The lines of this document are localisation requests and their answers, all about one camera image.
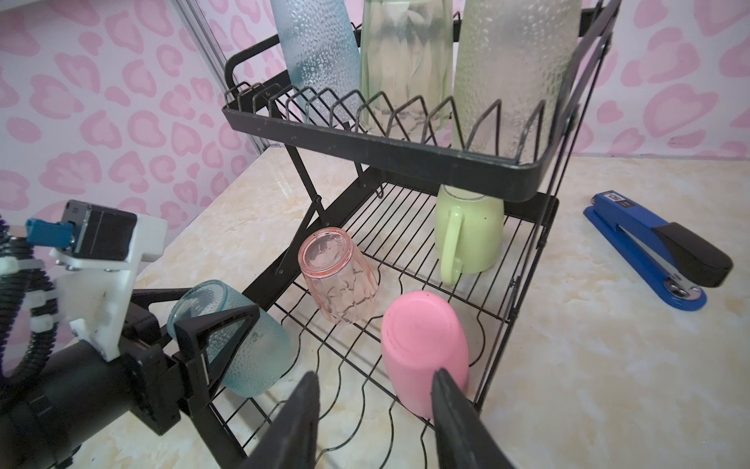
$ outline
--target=green mug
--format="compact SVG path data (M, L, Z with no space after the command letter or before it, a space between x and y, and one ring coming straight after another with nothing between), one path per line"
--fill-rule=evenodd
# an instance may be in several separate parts
M503 201L441 185L435 205L435 247L440 277L453 285L461 273L476 274L495 264L503 243Z

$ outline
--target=beige marble surface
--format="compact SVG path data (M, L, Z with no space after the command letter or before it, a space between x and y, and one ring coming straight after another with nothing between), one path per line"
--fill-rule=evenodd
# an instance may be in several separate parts
M356 176L350 162L305 152L303 159L326 205ZM733 258L734 271L722 287L709 290L703 310L688 313L666 306L585 219L582 211L591 196L609 189L684 224ZM417 217L396 243L386 239L400 217L409 219L404 213L422 208L420 213L427 214L434 202L398 188L386 192L381 205L391 203L393 221L384 221L380 230L362 229L377 218L368 216L365 207L359 221L348 223L349 232L359 230L355 241L375 257L388 255L400 268L434 278L429 272L434 261L428 252L430 217ZM750 467L750 164L575 158L559 197L555 227L484 406L482 419L492 435L518 467ZM271 149L142 272L137 286L188 287L218 278L243 290L288 246L308 203L286 152ZM504 245L511 246L511 255L519 249L510 243L515 229L505 229ZM409 261L422 256L407 245L410 236L426 240L426 267ZM381 308L401 291L423 285L399 278L390 268L378 272ZM511 273L511 267L499 269L505 283ZM484 280L477 283L478 290L488 288ZM459 290L466 288L459 283ZM498 308L501 301L487 295L487 309ZM309 320L314 332L325 335L331 329L299 287L291 287L278 304ZM474 318L475 309L451 304L471 353L479 357L471 372L474 390L488 355L480 355L478 324L489 337L497 325L484 314ZM162 322L168 307L154 310ZM285 318L278 307L269 313ZM334 401L340 360L325 347L318 354L320 343L300 334L294 320L286 318L282 324L293 338L299 337L300 358L258 398L259 404L273 408L305 371L318 367L321 408L331 406L320 423L319 450L357 432L344 448L324 454L317 467L378 467L388 449L392 400L371 383L363 385L363 377L345 365ZM378 334L377 320L369 327ZM342 353L354 343L350 359L388 386L377 343L367 336L356 338L358 332L339 327L328 342ZM357 428L363 396L367 406ZM217 408L228 416L242 401L227 391L217 399ZM392 416L396 435L386 467L421 467L423 425L399 404ZM244 443L261 422L247 404L229 426ZM249 441L247 449L256 441ZM436 467L429 430L424 443L428 466ZM127 414L84 443L75 467L216 464L188 419L155 437Z

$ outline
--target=blue connector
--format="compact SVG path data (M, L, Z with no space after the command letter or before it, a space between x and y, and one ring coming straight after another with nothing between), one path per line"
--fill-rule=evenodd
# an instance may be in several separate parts
M73 242L73 225L68 222L50 223L30 218L26 221L26 242L34 246L64 250Z

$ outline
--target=blue stapler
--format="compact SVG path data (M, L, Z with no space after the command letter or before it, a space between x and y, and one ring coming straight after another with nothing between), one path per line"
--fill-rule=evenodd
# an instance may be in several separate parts
M591 203L583 214L670 306L701 309L701 287L718 287L732 270L732 259L717 247L615 191Z

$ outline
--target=black cylinder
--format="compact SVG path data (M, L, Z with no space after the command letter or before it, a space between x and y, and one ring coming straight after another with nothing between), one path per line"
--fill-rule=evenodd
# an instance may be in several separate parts
M86 342L54 353L35 384L0 415L0 467L62 463L134 406L130 387L122 357L105 362Z

